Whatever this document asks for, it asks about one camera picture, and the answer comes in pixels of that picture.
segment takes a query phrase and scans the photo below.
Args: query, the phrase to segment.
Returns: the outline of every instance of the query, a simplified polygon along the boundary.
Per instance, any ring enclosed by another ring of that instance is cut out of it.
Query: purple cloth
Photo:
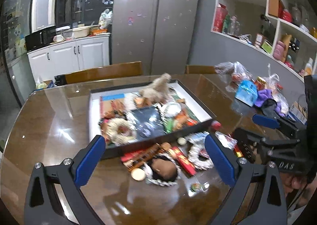
[[[260,91],[258,91],[258,98],[256,99],[256,102],[254,103],[254,105],[261,108],[263,103],[267,99],[273,99],[272,90],[270,90],[270,89],[260,90]],[[285,117],[285,115],[281,112],[281,103],[280,102],[277,103],[277,106],[274,110],[281,117]]]

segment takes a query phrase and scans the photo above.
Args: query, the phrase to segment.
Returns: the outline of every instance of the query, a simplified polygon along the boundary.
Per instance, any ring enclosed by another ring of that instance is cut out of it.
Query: microwave
[[[26,50],[43,48],[53,42],[56,35],[56,27],[49,26],[25,36]]]

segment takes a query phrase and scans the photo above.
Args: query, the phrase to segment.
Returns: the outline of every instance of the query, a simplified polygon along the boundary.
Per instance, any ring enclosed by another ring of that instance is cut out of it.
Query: blue gripper pad
[[[234,169],[227,157],[224,155],[224,153],[221,151],[219,146],[210,135],[206,136],[205,149],[210,156],[212,162],[214,163],[215,168],[217,169],[222,181],[226,185],[234,187],[234,185],[236,184]]]
[[[74,184],[77,187],[86,185],[88,180],[93,173],[94,169],[97,166],[98,161],[102,157],[105,152],[106,141],[102,136],[99,136],[97,141],[91,147],[91,149],[87,152],[85,157],[82,159],[80,164],[78,165],[75,177]]]
[[[263,115],[255,114],[252,117],[252,121],[253,121],[253,123],[255,123],[259,126],[268,127],[271,129],[276,129],[276,128],[280,127],[280,124],[276,119],[268,118],[268,117],[263,116]]]

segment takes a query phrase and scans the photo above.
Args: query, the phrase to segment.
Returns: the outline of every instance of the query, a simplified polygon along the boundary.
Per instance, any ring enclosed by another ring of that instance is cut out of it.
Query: screw
[[[268,165],[269,165],[271,168],[275,168],[275,167],[276,167],[275,162],[272,162],[272,161],[269,161],[269,162],[268,162]]]
[[[69,164],[71,164],[72,163],[72,159],[70,159],[70,158],[67,158],[67,159],[64,159],[63,160],[63,164],[64,165],[69,165]]]
[[[42,166],[42,163],[40,163],[40,162],[37,162],[37,163],[35,163],[35,165],[34,165],[34,167],[35,167],[36,169],[40,168],[41,166]]]
[[[246,164],[247,163],[247,159],[246,158],[239,158],[239,163],[240,164]]]

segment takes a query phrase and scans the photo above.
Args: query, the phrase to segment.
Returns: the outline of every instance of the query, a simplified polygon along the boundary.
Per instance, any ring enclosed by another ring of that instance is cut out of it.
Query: countertop
[[[52,46],[61,45],[61,44],[68,43],[68,42],[74,42],[74,41],[78,41],[78,40],[82,40],[82,39],[92,39],[92,38],[110,37],[110,34],[111,34],[111,33],[102,34],[102,35],[95,35],[95,36],[87,36],[87,37],[82,37],[82,38],[75,38],[75,39],[71,39],[71,40],[64,40],[64,41],[62,41],[62,42],[56,42],[56,43],[47,45],[46,47],[42,47],[42,48],[40,48],[40,49],[36,49],[36,50],[29,51],[27,54],[29,55],[29,54],[31,54],[31,53],[34,53],[34,52],[39,51],[39,50],[42,50],[42,49],[47,49],[47,48],[52,47]]]
[[[0,196],[13,217],[23,224],[23,210],[30,174],[36,162],[45,166],[73,158],[88,144],[88,102],[91,89],[152,81],[156,76],[138,76],[94,81],[45,89],[32,94],[23,106],[5,147],[1,166]],[[275,130],[255,125],[256,110],[228,92],[228,76],[174,75],[187,86],[221,122],[229,134],[243,127],[277,138]],[[188,194],[193,182],[209,183],[205,192]],[[60,185],[56,185],[66,216],[76,221]],[[242,219],[253,194],[249,187],[236,220]],[[229,191],[215,168],[198,172],[178,185],[160,187],[134,181],[119,158],[102,160],[87,185],[86,199],[107,225],[206,225]]]

